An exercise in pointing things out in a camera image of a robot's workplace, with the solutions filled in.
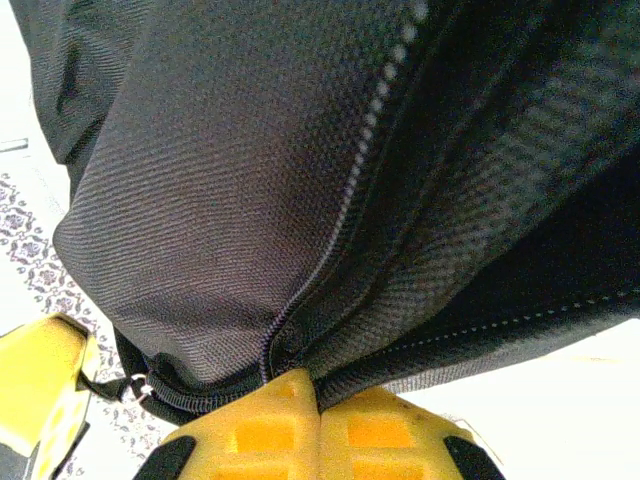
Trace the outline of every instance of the yellow plastic part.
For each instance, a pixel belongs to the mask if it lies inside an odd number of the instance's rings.
[[[180,428],[163,443],[189,435],[196,447],[180,479],[315,480],[320,418],[304,370]]]
[[[466,430],[383,388],[322,414],[322,480],[463,480],[443,440]]]
[[[95,338],[63,314],[0,338],[0,444],[30,457],[40,443],[33,479],[49,478],[84,421],[90,393],[76,391],[82,370],[100,365]]]
[[[443,440],[455,424],[372,388],[320,416],[293,370],[173,432],[196,447],[180,480],[463,480]]]

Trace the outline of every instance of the black nylon fabric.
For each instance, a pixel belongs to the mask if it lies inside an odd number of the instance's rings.
[[[247,393],[260,360],[270,375],[310,368],[321,409],[408,374],[420,388],[637,305],[425,346],[539,302],[531,288],[481,315],[455,303],[491,289],[485,267],[637,144],[637,2],[14,8],[41,124],[72,177],[56,248],[114,322],[129,373],[153,371],[153,413],[182,423]],[[605,277],[632,284],[633,262]]]

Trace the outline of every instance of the black backpack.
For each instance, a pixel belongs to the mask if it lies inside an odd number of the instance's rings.
[[[14,9],[56,249],[162,418],[295,367],[320,410],[425,388],[640,310],[636,1]]]

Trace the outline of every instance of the yellow plastic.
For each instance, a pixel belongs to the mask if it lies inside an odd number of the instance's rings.
[[[473,436],[376,387],[322,414],[322,480],[463,480],[443,440]]]
[[[164,443],[189,435],[196,448],[180,479],[315,480],[320,418],[304,370],[180,428]]]
[[[30,457],[40,443],[33,479],[49,478],[84,421],[88,391],[76,391],[82,370],[100,365],[95,339],[55,314],[0,338],[0,443]]]
[[[443,440],[471,433],[382,388],[318,415],[293,370],[173,432],[196,447],[180,480],[462,480]]]

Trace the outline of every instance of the white floor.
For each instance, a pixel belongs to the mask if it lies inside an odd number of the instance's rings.
[[[56,166],[29,106],[28,59],[0,0],[0,145],[28,138],[29,149],[0,154],[0,174],[19,186],[43,236],[68,208],[68,180]],[[37,319],[42,299],[0,251],[0,333]],[[111,345],[108,322],[100,337]],[[640,478],[640,320],[545,358],[404,395],[436,413],[464,419],[500,458],[508,480]],[[106,365],[102,374],[115,375]],[[142,415],[94,401],[92,429],[62,478],[131,478],[144,452],[170,430]]]

